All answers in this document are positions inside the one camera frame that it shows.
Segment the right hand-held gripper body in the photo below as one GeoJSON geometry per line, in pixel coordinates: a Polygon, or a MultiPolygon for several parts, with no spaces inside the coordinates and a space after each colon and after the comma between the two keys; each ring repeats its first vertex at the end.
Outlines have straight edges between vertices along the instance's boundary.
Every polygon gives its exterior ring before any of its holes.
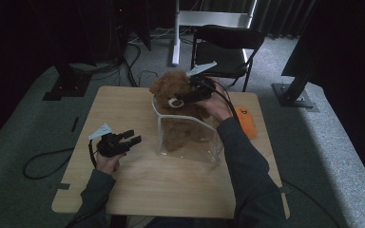
{"type": "Polygon", "coordinates": [[[192,91],[186,95],[187,101],[201,101],[211,97],[211,94],[215,90],[214,82],[202,75],[207,69],[215,67],[216,61],[208,64],[195,65],[188,73],[189,84],[192,87],[192,91]]]}

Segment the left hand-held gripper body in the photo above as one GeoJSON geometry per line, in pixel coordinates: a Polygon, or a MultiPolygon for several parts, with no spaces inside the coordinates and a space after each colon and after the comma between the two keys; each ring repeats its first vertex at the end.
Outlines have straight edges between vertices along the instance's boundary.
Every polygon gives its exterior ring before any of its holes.
{"type": "Polygon", "coordinates": [[[119,134],[114,134],[110,126],[107,123],[104,123],[88,136],[89,150],[93,151],[92,140],[100,137],[101,139],[97,142],[97,151],[102,156],[111,158],[126,153],[128,151],[128,146],[126,145],[126,142],[122,142],[123,139],[119,138],[119,134]]]}

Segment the brown teddy bear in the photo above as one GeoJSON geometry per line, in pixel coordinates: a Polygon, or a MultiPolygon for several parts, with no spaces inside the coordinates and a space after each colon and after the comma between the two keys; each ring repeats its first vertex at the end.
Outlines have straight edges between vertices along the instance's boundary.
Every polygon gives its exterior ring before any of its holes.
{"type": "Polygon", "coordinates": [[[176,93],[189,93],[192,87],[184,71],[169,71],[154,80],[149,88],[163,114],[186,115],[202,120],[210,117],[205,108],[197,104],[185,104],[176,99],[176,93]]]}

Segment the clear plastic box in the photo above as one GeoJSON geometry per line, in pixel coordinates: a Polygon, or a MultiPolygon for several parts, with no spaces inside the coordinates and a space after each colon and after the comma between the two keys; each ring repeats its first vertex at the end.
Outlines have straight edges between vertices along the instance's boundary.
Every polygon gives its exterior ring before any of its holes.
{"type": "Polygon", "coordinates": [[[221,163],[223,146],[213,117],[199,120],[186,115],[163,114],[155,99],[159,154],[212,165],[221,163]]]}

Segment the orange plush toy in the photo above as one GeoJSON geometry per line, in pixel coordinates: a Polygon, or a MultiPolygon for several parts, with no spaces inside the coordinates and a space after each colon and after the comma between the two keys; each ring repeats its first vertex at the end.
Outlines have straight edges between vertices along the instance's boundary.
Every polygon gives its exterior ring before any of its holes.
{"type": "Polygon", "coordinates": [[[240,126],[249,139],[257,137],[257,130],[251,112],[242,105],[236,106],[235,111],[240,121],[240,126]]]}

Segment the person's left hand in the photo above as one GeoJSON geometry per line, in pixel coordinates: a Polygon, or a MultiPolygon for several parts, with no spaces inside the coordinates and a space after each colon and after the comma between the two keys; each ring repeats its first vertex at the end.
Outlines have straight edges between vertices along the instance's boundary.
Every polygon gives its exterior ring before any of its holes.
{"type": "Polygon", "coordinates": [[[120,159],[123,155],[116,155],[111,158],[102,156],[100,153],[96,156],[96,169],[112,175],[120,166],[120,159]]]}

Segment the person's right hand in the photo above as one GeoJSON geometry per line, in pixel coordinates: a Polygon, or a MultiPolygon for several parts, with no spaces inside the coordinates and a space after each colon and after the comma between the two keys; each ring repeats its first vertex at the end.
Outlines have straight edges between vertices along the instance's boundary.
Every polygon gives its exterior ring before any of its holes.
{"type": "Polygon", "coordinates": [[[232,117],[230,108],[221,95],[225,95],[225,93],[220,85],[216,85],[216,91],[212,93],[209,99],[197,102],[197,105],[205,108],[219,123],[232,117]]]}

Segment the black folding chair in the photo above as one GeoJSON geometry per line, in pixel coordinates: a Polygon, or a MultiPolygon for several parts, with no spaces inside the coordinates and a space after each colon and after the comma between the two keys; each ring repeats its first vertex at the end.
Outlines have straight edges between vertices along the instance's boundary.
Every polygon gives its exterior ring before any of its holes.
{"type": "Polygon", "coordinates": [[[197,27],[193,33],[191,67],[216,62],[202,74],[234,79],[232,85],[243,77],[242,91],[245,92],[254,56],[264,39],[264,35],[256,29],[216,25],[197,27]]]}

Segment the white metal stand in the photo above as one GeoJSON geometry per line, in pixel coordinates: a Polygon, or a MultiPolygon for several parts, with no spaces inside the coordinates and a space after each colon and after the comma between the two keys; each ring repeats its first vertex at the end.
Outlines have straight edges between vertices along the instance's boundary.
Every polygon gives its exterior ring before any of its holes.
{"type": "Polygon", "coordinates": [[[177,66],[180,62],[180,26],[201,27],[205,25],[218,25],[229,28],[249,29],[258,0],[251,0],[250,8],[246,13],[214,12],[214,11],[191,11],[181,10],[180,0],[175,0],[175,26],[174,46],[171,63],[177,66]]]}

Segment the black stand base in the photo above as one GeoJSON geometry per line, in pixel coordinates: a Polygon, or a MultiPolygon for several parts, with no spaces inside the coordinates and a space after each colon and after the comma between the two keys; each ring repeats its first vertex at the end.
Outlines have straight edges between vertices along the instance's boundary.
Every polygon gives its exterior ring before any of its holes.
{"type": "Polygon", "coordinates": [[[44,101],[60,101],[63,97],[84,97],[92,74],[75,71],[69,64],[55,65],[59,74],[51,91],[47,92],[44,101]]]}

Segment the black stand with base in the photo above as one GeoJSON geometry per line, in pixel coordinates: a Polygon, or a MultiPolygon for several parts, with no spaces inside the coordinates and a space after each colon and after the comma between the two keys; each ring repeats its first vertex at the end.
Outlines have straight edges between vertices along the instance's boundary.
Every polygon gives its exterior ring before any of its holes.
{"type": "Polygon", "coordinates": [[[272,84],[275,95],[282,107],[304,108],[308,112],[318,112],[317,105],[312,102],[305,91],[305,86],[311,79],[313,65],[307,66],[291,84],[272,84]]]}

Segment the dark grey curtain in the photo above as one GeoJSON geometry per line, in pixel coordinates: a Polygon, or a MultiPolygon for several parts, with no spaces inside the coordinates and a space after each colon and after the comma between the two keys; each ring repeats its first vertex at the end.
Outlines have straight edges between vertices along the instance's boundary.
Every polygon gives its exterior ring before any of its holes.
{"type": "Polygon", "coordinates": [[[275,38],[299,37],[316,4],[317,0],[256,0],[250,28],[275,38]]]}

